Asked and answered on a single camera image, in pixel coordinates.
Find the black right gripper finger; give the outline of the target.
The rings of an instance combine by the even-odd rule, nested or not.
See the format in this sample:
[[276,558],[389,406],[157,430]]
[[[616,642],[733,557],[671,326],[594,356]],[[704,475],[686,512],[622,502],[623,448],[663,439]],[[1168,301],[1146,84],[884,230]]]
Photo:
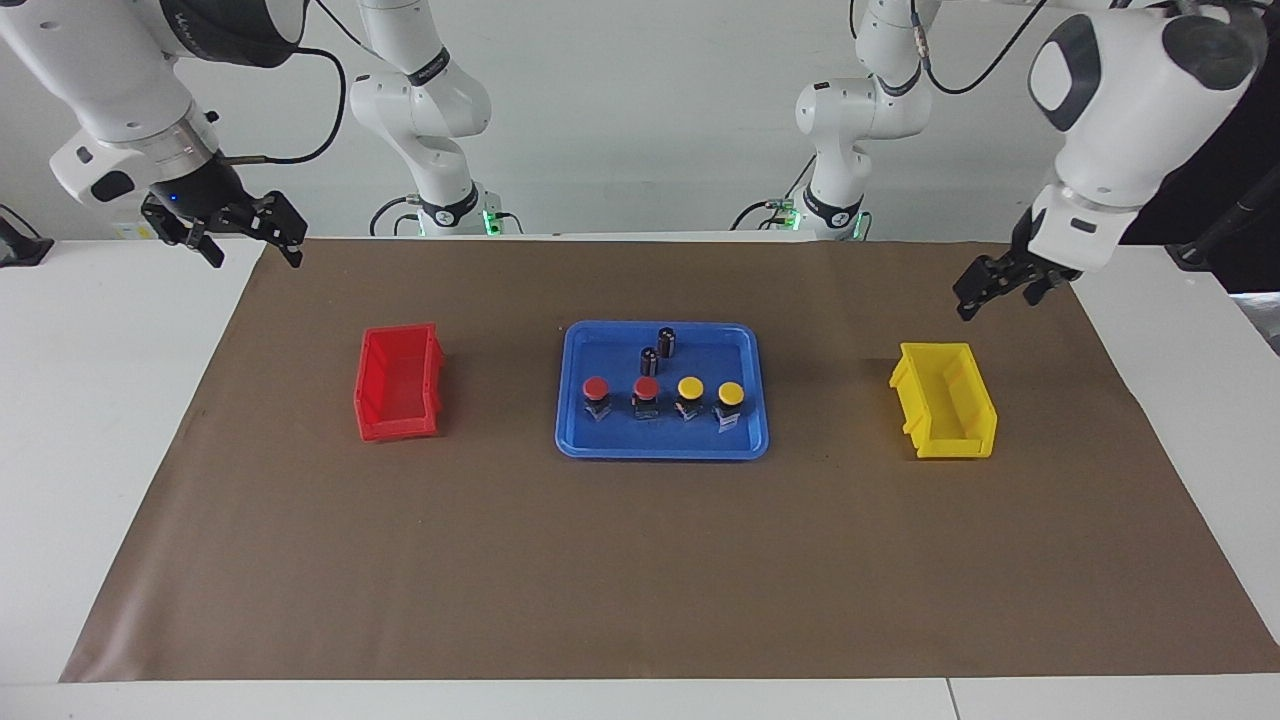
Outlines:
[[198,254],[210,266],[221,268],[225,254],[206,233],[202,222],[184,223],[160,200],[143,201],[143,219],[168,246],[182,246]]
[[283,192],[229,202],[215,214],[215,232],[242,234],[278,249],[292,268],[303,261],[307,222]]

